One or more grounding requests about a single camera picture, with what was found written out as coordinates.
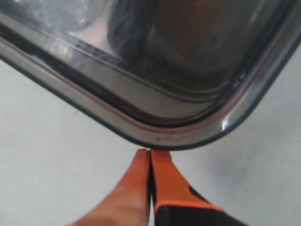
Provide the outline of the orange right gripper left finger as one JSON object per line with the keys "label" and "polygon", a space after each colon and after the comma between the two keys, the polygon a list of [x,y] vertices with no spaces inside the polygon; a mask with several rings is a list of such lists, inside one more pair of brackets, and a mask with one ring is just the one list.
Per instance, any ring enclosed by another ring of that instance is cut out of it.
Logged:
{"label": "orange right gripper left finger", "polygon": [[139,149],[114,189],[72,226],[147,226],[150,215],[151,153]]}

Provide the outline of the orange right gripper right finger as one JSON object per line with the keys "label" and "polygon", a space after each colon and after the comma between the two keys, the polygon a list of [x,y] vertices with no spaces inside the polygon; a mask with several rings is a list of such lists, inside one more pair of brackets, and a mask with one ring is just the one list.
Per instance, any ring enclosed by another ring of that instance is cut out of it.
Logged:
{"label": "orange right gripper right finger", "polygon": [[156,226],[245,226],[201,196],[167,151],[151,150]]}

